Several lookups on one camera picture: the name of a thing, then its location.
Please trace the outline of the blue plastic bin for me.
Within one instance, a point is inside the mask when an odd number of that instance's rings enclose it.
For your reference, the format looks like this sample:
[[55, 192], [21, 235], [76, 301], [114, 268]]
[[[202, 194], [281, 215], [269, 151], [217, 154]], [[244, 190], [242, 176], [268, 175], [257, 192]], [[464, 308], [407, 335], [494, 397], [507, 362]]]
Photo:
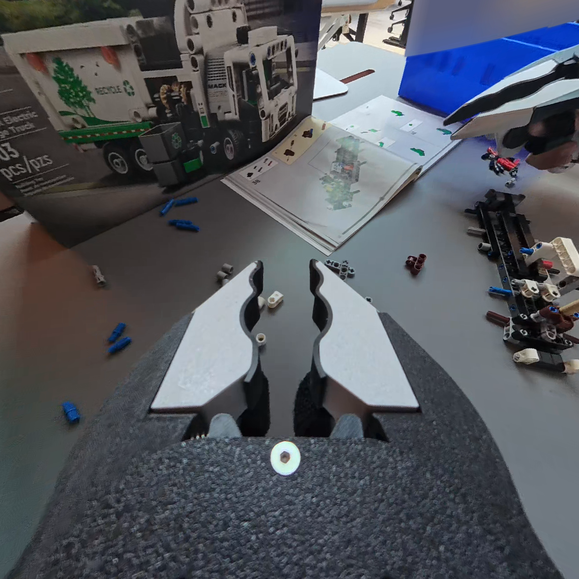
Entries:
[[399, 96], [445, 116], [518, 69], [578, 44], [578, 23], [407, 57]]

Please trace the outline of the white folding table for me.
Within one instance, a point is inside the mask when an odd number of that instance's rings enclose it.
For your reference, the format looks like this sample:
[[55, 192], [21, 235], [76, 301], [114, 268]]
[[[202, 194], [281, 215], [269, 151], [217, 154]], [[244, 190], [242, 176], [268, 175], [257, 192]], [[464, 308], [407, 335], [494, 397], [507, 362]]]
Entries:
[[331, 39], [338, 42], [341, 35], [351, 42], [363, 43], [369, 14], [382, 11], [389, 4], [389, 1], [322, 1], [317, 50], [322, 50]]

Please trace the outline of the lego instruction booklet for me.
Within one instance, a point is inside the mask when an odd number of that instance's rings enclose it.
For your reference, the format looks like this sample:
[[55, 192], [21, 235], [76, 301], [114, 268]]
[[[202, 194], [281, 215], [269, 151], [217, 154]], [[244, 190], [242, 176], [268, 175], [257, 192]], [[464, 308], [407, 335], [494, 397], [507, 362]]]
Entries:
[[329, 122], [308, 116], [223, 183], [329, 256], [457, 146], [460, 127], [378, 96]]

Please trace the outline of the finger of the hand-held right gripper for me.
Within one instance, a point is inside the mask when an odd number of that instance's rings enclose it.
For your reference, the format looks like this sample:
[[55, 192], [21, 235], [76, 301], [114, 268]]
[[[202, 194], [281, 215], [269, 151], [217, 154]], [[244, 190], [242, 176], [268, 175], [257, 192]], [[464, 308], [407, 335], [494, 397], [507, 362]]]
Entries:
[[[522, 98], [540, 88], [578, 88], [578, 47], [570, 47], [532, 62], [483, 91], [482, 111]], [[455, 111], [444, 126], [467, 122]]]
[[534, 113], [544, 112], [550, 116], [555, 114], [558, 105], [563, 110], [578, 108], [577, 88], [540, 88], [530, 95], [494, 106], [485, 112], [482, 111], [482, 98], [483, 95], [473, 98], [455, 111], [463, 119], [469, 120], [451, 135], [452, 141], [505, 133], [512, 128], [526, 126], [532, 123]]

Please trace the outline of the black lego chassis assembly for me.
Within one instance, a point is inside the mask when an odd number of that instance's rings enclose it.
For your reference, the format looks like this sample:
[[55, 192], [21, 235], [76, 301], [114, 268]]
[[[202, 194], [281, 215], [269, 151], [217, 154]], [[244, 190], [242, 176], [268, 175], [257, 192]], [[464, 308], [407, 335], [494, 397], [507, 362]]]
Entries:
[[497, 266], [498, 286], [490, 295], [504, 300], [509, 314], [486, 313], [501, 327], [503, 342], [516, 347], [513, 362], [546, 371], [578, 373], [578, 360], [562, 353], [578, 346], [569, 332], [578, 326], [578, 300], [560, 305], [561, 297], [578, 290], [578, 251], [566, 237], [550, 242], [532, 236], [530, 222], [517, 206], [524, 195], [489, 190], [485, 198], [465, 212], [478, 221], [469, 228], [479, 236], [478, 251]]

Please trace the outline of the black office chair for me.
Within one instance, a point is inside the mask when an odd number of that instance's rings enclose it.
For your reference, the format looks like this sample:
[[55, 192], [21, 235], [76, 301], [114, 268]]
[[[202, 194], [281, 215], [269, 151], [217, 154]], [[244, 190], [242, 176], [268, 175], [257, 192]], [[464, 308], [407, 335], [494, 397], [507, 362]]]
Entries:
[[[409, 1], [405, 6], [402, 6], [402, 1], [399, 1], [398, 4], [399, 7], [391, 12], [390, 20], [393, 22], [387, 28], [387, 33], [392, 33], [396, 25], [402, 25], [402, 32], [400, 36], [390, 36], [389, 38], [383, 39], [382, 42], [390, 46], [406, 49], [414, 1]], [[406, 11], [405, 16], [401, 20], [394, 21], [394, 13], [398, 11]]]

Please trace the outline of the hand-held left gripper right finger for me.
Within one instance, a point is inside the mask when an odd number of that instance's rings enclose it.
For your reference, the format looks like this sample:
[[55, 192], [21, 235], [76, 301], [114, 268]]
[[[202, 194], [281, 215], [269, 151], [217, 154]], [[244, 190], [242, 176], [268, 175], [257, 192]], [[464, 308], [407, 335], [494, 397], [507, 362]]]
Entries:
[[420, 406], [380, 313], [316, 259], [309, 288], [319, 334], [296, 393], [294, 434], [385, 438], [376, 415], [416, 414]]

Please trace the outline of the red and black lego assembly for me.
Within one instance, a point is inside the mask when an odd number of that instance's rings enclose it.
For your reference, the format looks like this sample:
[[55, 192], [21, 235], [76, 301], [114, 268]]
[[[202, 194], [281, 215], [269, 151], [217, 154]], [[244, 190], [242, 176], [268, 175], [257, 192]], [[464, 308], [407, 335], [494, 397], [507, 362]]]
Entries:
[[506, 176], [505, 187], [511, 189], [517, 182], [520, 159], [516, 157], [500, 157], [495, 149], [489, 147], [481, 156], [488, 163], [488, 168], [497, 176]]

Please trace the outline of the lego truck set box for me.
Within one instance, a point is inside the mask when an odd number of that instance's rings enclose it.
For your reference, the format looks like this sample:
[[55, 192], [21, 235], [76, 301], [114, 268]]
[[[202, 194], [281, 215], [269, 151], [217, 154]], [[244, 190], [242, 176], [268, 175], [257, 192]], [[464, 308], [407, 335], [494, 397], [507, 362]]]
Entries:
[[72, 247], [312, 111], [321, 1], [1, 1], [1, 192]]

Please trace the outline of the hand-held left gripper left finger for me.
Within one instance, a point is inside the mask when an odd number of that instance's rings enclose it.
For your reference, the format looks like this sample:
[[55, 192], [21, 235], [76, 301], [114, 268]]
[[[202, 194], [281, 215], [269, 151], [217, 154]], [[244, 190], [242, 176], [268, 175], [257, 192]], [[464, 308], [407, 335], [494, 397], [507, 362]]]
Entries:
[[269, 383], [251, 334], [263, 278], [262, 261], [253, 261], [194, 310], [151, 412], [197, 413], [207, 424], [228, 414], [243, 435], [267, 434]]

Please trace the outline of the white flat panel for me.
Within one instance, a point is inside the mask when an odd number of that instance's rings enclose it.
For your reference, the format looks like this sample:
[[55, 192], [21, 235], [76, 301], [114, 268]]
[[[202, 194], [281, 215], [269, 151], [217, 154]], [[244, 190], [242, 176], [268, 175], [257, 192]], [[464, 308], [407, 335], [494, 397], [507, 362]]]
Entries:
[[342, 96], [348, 92], [346, 83], [335, 79], [322, 69], [315, 69], [315, 85], [313, 92], [313, 101], [321, 101], [328, 98]]

